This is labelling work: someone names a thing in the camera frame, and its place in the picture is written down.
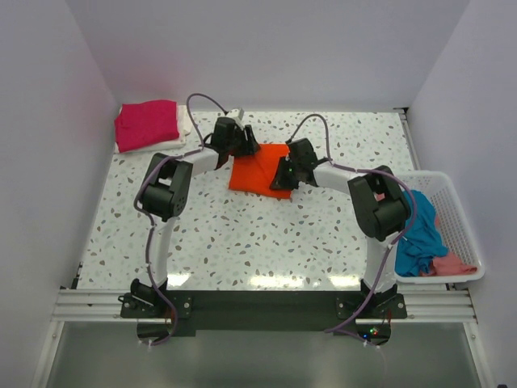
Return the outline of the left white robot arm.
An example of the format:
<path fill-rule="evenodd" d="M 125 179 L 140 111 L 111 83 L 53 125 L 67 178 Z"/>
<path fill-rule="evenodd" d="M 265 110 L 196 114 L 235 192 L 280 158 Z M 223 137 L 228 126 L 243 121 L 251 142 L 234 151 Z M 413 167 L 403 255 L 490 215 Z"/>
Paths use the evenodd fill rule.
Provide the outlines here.
<path fill-rule="evenodd" d="M 156 153 L 133 202 L 134 208 L 150 220 L 145 244 L 145 280 L 135 280 L 133 292 L 147 288 L 138 306 L 149 317 L 167 308 L 168 272 L 166 255 L 175 221 L 187 205 L 191 179 L 223 167 L 231 157 L 252 156 L 260 151 L 252 127 L 237 117 L 216 119 L 214 130 L 204 143 L 183 155 Z"/>

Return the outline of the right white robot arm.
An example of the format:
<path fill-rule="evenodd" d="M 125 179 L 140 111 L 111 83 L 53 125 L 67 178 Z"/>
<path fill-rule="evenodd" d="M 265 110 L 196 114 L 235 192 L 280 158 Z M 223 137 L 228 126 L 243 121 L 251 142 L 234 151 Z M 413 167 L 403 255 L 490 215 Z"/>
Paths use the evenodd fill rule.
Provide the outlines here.
<path fill-rule="evenodd" d="M 300 183 L 329 188 L 347 194 L 358 227 L 367 237 L 366 269 L 361 279 L 360 309 L 371 318 L 379 317 L 389 307 L 385 293 L 394 289 L 394 249 L 397 236 L 410 219 L 411 206 L 406 188 L 387 166 L 358 172 L 318 158 L 311 142 L 302 138 L 288 141 L 288 155 L 281 157 L 272 190 L 299 188 Z"/>

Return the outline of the orange t-shirt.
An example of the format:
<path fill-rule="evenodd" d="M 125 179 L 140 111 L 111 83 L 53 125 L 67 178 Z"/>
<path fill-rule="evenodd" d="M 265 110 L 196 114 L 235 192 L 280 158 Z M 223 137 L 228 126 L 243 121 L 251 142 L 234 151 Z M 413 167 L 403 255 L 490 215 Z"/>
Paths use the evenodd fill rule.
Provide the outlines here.
<path fill-rule="evenodd" d="M 287 155 L 288 146 L 285 144 L 262 144 L 255 155 L 234 158 L 229 189 L 289 199 L 292 193 L 290 190 L 270 189 L 279 160 Z"/>

